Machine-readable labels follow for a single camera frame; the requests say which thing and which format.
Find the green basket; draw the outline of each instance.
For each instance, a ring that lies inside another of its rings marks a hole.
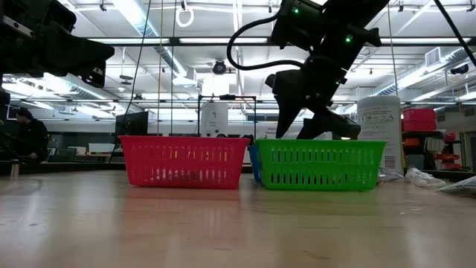
[[[375,188],[385,141],[256,141],[268,189],[369,191]]]

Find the ceiling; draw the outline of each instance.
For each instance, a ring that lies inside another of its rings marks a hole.
[[[112,1],[105,0],[107,11],[99,8],[97,0],[61,0],[67,8],[73,10],[77,16],[77,23],[73,35],[87,38],[98,37],[135,37],[141,35],[129,23],[120,10],[116,9]],[[390,15],[384,9],[367,28],[379,28],[380,36],[389,37],[390,28],[394,37],[450,37],[454,34],[444,20],[442,14],[433,1],[427,0],[404,0],[402,12],[396,10],[399,1],[391,0]],[[466,12],[470,8],[469,0],[446,0],[443,1],[446,8],[451,11],[450,16],[463,36],[476,36],[476,10]],[[142,4],[147,7],[148,1]],[[233,7],[242,12],[233,13]],[[272,0],[273,12],[277,11],[279,0]],[[269,0],[188,0],[187,5],[193,9],[194,19],[190,26],[180,27],[175,22],[174,16],[177,8],[180,10],[181,1],[152,0],[149,14],[150,23],[161,33],[163,37],[230,37],[240,26],[257,19],[269,17]],[[190,18],[189,13],[180,14],[180,20],[186,22]],[[243,36],[271,36],[271,25],[261,25],[246,31]],[[337,101],[357,101],[374,93],[375,88],[394,80],[395,73],[401,74],[425,60],[425,54],[435,48],[431,42],[411,42],[414,46],[396,46],[391,48],[364,48],[354,62],[353,70],[347,75],[347,83],[341,85],[335,94]],[[212,77],[211,66],[216,60],[226,60],[226,47],[214,46],[174,46],[169,47],[173,56],[183,65],[192,67],[197,71],[199,81],[206,77]],[[308,56],[307,52],[296,47],[286,47],[280,50],[275,46],[242,46],[243,65],[267,63],[274,60],[298,60],[303,62]],[[121,85],[121,74],[135,76],[135,67],[139,63],[138,74],[135,78],[135,94],[142,95],[146,99],[157,99],[160,89],[161,99],[190,99],[197,98],[199,90],[196,87],[173,86],[173,76],[170,68],[164,61],[159,60],[159,54],[152,47],[143,47],[141,58],[139,47],[115,47],[115,55],[107,61],[106,84],[104,91],[118,98],[129,99],[132,86]],[[402,101],[412,101],[418,95],[430,92],[445,86],[447,83],[466,79],[466,76],[474,75],[474,68],[464,75],[450,75],[445,78],[445,72],[439,70],[425,79],[418,80],[411,87],[399,91]],[[260,99],[270,100],[273,98],[271,89],[264,84],[265,78],[272,73],[292,66],[278,66],[257,71],[241,71],[242,88],[237,86],[237,75],[226,74],[230,82],[230,94],[257,96]],[[458,87],[459,94],[465,85]],[[442,94],[431,96],[430,99],[445,98],[450,100],[455,96],[455,91],[448,90]],[[177,107],[185,107],[188,104],[180,104]]]

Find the table surface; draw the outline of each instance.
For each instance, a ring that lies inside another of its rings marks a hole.
[[[135,188],[124,171],[0,181],[0,267],[474,267],[476,200]]]

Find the person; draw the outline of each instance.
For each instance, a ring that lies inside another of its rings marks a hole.
[[[45,125],[26,109],[16,113],[16,121],[20,128],[13,143],[15,153],[26,156],[31,162],[43,162],[47,157],[48,147],[48,130]]]

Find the blue basket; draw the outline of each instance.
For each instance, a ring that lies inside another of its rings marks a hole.
[[[258,145],[248,146],[248,152],[250,152],[251,167],[253,168],[254,180],[261,183],[261,163],[258,160]]]

